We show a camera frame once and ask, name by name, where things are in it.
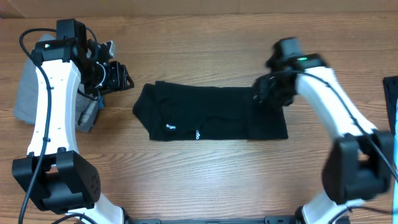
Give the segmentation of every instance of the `folded black shirt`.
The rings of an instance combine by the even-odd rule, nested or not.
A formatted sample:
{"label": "folded black shirt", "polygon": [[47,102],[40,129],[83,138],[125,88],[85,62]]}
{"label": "folded black shirt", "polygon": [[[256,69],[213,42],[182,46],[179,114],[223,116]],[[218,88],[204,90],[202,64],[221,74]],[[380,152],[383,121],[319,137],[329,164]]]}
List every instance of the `folded black shirt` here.
{"label": "folded black shirt", "polygon": [[145,84],[132,112],[160,141],[287,139],[282,108],[263,108],[252,88]]}

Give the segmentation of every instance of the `gray fabric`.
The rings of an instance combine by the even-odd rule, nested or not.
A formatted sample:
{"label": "gray fabric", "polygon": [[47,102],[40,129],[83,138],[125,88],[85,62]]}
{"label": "gray fabric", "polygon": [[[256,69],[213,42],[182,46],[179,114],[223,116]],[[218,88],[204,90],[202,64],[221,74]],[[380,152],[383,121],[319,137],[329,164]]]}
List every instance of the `gray fabric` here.
{"label": "gray fabric", "polygon": [[[51,35],[44,34],[39,41],[53,39],[55,38]],[[18,85],[17,100],[14,107],[14,117],[16,119],[23,120],[29,124],[35,123],[37,95],[39,92],[38,86],[36,66],[31,60],[27,59]],[[79,89],[84,92],[84,87],[82,84],[79,85]],[[78,120],[81,116],[81,113],[85,110],[89,103],[89,99],[77,94],[75,128],[84,132],[88,132],[94,126],[94,120],[98,113],[98,101],[92,101],[90,107],[81,118],[81,124],[78,125]]]}

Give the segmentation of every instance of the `wooden table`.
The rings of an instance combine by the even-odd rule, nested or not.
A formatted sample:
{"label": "wooden table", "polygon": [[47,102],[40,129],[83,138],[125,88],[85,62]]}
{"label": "wooden table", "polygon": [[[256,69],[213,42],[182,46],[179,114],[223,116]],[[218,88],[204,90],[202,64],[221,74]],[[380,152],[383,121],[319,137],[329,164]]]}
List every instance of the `wooden table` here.
{"label": "wooden table", "polygon": [[[322,54],[356,106],[388,129],[382,78],[398,74],[398,14],[319,13],[240,16],[96,17],[79,19],[100,42],[114,40],[136,87],[105,97],[95,128],[77,131],[81,155],[99,171],[103,193],[134,218],[163,220],[260,218],[293,214],[322,189],[330,140],[303,98],[285,110],[285,141],[150,141],[132,114],[145,83],[251,86],[272,44],[297,36],[306,52]],[[11,174],[33,126],[12,110],[27,57],[19,35],[55,27],[56,19],[0,20],[0,223],[15,223],[24,191]],[[25,40],[28,49],[40,35]],[[392,194],[368,203],[391,209]],[[353,223],[391,217],[354,211]],[[60,218],[30,203],[25,223]]]}

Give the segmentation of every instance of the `wood grain surface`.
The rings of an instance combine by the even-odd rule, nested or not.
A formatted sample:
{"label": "wood grain surface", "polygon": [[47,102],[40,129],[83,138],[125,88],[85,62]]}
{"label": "wood grain surface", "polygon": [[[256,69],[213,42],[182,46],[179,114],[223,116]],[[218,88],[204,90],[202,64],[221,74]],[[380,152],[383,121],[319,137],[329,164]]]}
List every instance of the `wood grain surface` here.
{"label": "wood grain surface", "polygon": [[0,0],[1,18],[22,18],[24,15],[8,0]]}
{"label": "wood grain surface", "polygon": [[[285,141],[150,141],[132,114],[145,83],[251,86],[272,44],[297,36],[306,52],[322,54],[356,106],[389,129],[382,78],[398,74],[398,14],[391,12],[268,14],[79,19],[100,42],[114,40],[136,87],[105,97],[91,133],[77,132],[82,156],[99,171],[103,193],[134,218],[163,220],[261,218],[293,214],[322,189],[331,148],[325,129],[303,98],[285,109]],[[27,57],[20,33],[55,27],[56,19],[0,21],[0,223],[15,223],[24,191],[11,174],[24,157],[33,126],[12,115]],[[42,34],[25,40],[31,49]],[[369,206],[391,209],[392,193]],[[29,203],[25,223],[60,218]],[[353,223],[391,223],[354,211]]]}
{"label": "wood grain surface", "polygon": [[396,0],[0,0],[8,18],[397,11]]}

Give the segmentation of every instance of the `black cable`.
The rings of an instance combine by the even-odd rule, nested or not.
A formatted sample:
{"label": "black cable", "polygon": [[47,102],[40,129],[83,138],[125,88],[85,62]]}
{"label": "black cable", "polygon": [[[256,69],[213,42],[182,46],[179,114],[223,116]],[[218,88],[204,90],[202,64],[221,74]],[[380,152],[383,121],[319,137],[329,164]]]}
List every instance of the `black cable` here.
{"label": "black cable", "polygon": [[80,91],[79,89],[77,89],[77,93],[79,93],[80,95],[82,95],[82,96],[84,96],[85,98],[87,98],[87,99],[90,99],[90,100],[93,100],[93,101],[98,101],[99,100],[99,98],[100,98],[100,90],[99,89],[97,89],[97,88],[95,88],[96,90],[97,90],[97,98],[94,98],[94,97],[92,97],[92,96],[90,96],[90,95],[87,95],[86,93],[83,93],[82,91]]}
{"label": "black cable", "polygon": [[97,37],[95,36],[94,32],[93,32],[89,27],[86,27],[86,30],[88,30],[88,31],[92,34],[92,36],[94,37],[94,41],[95,41],[95,52],[94,52],[94,57],[93,57],[92,59],[90,59],[90,60],[92,60],[93,62],[96,62],[97,59],[98,59],[99,51],[100,51],[99,49],[97,49],[97,47],[98,47]]}
{"label": "black cable", "polygon": [[353,212],[353,209],[364,209],[364,210],[368,210],[371,212],[377,212],[377,213],[381,213],[381,214],[385,214],[385,215],[395,215],[398,213],[398,210],[393,210],[393,211],[387,211],[387,210],[381,210],[378,208],[371,208],[371,207],[366,207],[366,206],[350,206],[347,207],[346,209],[342,210],[340,213],[338,213],[337,215],[335,215],[329,222],[328,224],[333,224],[334,221],[337,221],[337,219],[339,219],[342,215],[344,215],[346,212]]}
{"label": "black cable", "polygon": [[31,33],[31,32],[36,32],[36,31],[48,31],[48,32],[56,32],[55,29],[49,29],[49,28],[36,28],[36,29],[29,29],[21,34],[19,37],[19,45],[21,46],[21,49],[25,52],[25,54],[31,59],[34,65],[40,70],[44,77],[45,85],[47,86],[47,117],[45,119],[45,128],[44,128],[44,137],[43,137],[43,146],[42,150],[40,152],[40,157],[39,161],[37,162],[35,171],[33,173],[32,179],[30,180],[30,184],[28,189],[26,190],[25,194],[25,199],[24,202],[22,203],[21,211],[19,212],[19,219],[18,223],[22,224],[24,220],[24,215],[26,211],[26,206],[29,201],[30,195],[32,194],[32,189],[33,185],[35,184],[35,181],[37,179],[37,176],[39,174],[40,167],[43,163],[43,158],[45,154],[45,149],[47,148],[47,143],[50,141],[49,139],[49,128],[50,128],[50,117],[51,117],[51,86],[50,86],[50,81],[47,75],[45,74],[43,68],[35,61],[33,56],[26,50],[25,45],[24,45],[24,37],[25,35]]}
{"label": "black cable", "polygon": [[344,102],[344,100],[341,98],[341,96],[338,94],[338,92],[327,82],[324,81],[323,79],[312,75],[308,72],[302,72],[299,70],[289,70],[289,71],[277,71],[277,72],[273,72],[271,74],[275,75],[278,73],[285,73],[285,72],[293,72],[293,73],[297,73],[297,74],[302,74],[305,75],[307,77],[311,77],[314,78],[320,82],[322,82],[323,84],[326,85],[326,87],[330,88],[332,90],[332,92],[337,96],[337,98],[340,100],[341,104],[344,106],[345,110],[347,111],[348,115],[350,116],[350,118],[354,121],[355,126],[361,131],[361,133],[366,137],[366,139],[369,141],[369,143],[372,145],[372,147],[376,150],[376,152],[379,154],[379,156],[381,157],[381,159],[383,160],[383,163],[385,163],[385,165],[388,167],[388,169],[390,170],[391,174],[394,176],[395,180],[398,181],[398,174],[397,172],[392,168],[391,164],[388,162],[387,158],[385,157],[385,155],[381,152],[381,150],[379,149],[379,147],[374,143],[374,141],[371,139],[370,135],[361,127],[361,125],[359,125],[358,120],[353,116],[353,114],[351,113],[351,111],[349,110],[348,106],[346,105],[346,103]]}
{"label": "black cable", "polygon": [[53,222],[52,224],[59,224],[59,223],[65,221],[65,220],[67,220],[67,219],[69,219],[69,218],[73,218],[73,217],[80,217],[80,220],[84,218],[84,219],[87,220],[89,223],[91,223],[91,224],[96,224],[96,222],[95,222],[92,218],[88,217],[88,216],[85,215],[85,214],[81,214],[81,213],[73,213],[73,214],[71,214],[71,215],[67,215],[67,216],[65,216],[65,217],[62,217],[62,218],[58,219],[57,221]]}

